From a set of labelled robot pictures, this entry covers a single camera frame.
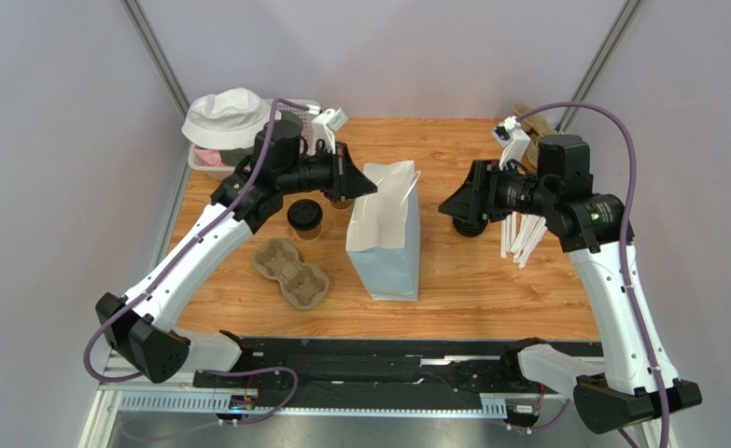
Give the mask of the white bucket hat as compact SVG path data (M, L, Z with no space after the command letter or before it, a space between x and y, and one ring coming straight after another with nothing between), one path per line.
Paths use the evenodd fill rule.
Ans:
M190 105L181 132L196 147L245 149L253 146L271 111L270 104L245 88L207 94Z

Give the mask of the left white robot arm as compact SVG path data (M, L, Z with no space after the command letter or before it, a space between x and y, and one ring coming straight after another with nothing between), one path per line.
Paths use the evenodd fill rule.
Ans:
M177 321L200 286L235 249L277 214L286 196L320 191L333 203L377 191L353 163L346 144L307 146L298 124L266 124L253 153L211 194L192 232L124 295L95 304L100 337L135 377L163 383L179 371L230 371L242 348L228 331L180 330Z

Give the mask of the bundle of wrapped straws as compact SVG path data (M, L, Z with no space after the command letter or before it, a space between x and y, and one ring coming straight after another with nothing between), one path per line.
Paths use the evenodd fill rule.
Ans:
M511 259L519 269L525 268L546 232L544 217L510 213L501 222L500 256Z

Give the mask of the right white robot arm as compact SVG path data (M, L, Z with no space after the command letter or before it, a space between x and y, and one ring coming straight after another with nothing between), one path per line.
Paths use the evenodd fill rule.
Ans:
M622 201L593 190L590 148L579 136L542 138L538 169L516 161L476 160L464 183L440 204L456 231L481 234L512 213L542 217L569 256L586 291L604 357L598 368L538 338L510 344L510 381L538 383L570 399L594 433L630 427L699 405L699 386L668 360L640 286Z

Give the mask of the black coffee cup lid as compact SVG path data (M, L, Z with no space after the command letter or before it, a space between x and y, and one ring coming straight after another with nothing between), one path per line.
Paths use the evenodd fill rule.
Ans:
M323 220L323 210L314 200L302 199L293 203L287 211L288 224L296 231L316 229Z

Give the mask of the stack of paper cups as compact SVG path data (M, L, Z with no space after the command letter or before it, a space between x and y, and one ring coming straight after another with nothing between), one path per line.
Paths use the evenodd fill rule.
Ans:
M331 202L330 205L340 211L349 210L354 206L355 201L353 199L342 200L338 202Z

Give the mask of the white paper coffee cup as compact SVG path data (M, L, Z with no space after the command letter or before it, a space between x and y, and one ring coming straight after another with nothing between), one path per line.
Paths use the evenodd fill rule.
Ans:
M314 228L310 229L300 229L300 228L294 228L295 235L304 241L314 241L316 240L322 233L322 226L317 225Z

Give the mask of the olive green cloth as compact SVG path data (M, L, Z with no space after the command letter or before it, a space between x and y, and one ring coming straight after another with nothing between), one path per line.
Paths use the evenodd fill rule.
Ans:
M301 117L294 112L285 110L281 112L281 120L293 122L297 124L300 130L303 130L303 122ZM245 156L251 156L253 153L253 146L236 149L224 149L219 152L220 160L223 165L235 167Z

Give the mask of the white paper bag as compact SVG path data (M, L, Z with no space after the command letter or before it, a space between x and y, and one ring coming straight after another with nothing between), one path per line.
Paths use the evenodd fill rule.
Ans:
M363 173L377 191L355 200L345 250L375 301L417 301L421 223L414 161L368 162Z

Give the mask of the brown cardboard cup carrier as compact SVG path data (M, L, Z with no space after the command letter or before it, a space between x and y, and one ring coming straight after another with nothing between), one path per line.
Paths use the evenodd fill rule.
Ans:
M287 239L272 238L252 255L251 264L264 278L276 281L283 297L298 310L316 307L326 296L330 279L316 265L302 260Z

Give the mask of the white plastic basket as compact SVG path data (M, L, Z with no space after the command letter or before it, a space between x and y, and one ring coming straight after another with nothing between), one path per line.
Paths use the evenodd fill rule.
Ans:
M291 99L291 102L305 105L308 109L299 109L280 103L277 105L276 119L294 122L299 126L302 135L300 150L302 154L310 154L313 152L310 146L315 142L311 122L321 111L320 104L305 99ZM236 149L204 149L191 145L188 165L194 171L205 173L215 180L223 180L232 174L236 165L245 156L251 156L253 151L252 144L249 147Z

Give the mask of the cardboard cup carrier stack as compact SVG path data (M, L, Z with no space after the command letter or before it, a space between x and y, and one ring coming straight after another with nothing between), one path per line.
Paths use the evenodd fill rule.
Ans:
M535 114L520 121L523 130L530 136L531 142L520 162L530 171L536 172L539 165L541 139L548 135L557 134L557 131L540 114Z

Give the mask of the pink cloth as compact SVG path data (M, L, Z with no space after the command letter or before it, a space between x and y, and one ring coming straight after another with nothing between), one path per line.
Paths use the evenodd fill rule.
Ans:
M193 147L192 150L197 160L204 166L219 167L224 165L218 150L201 147Z

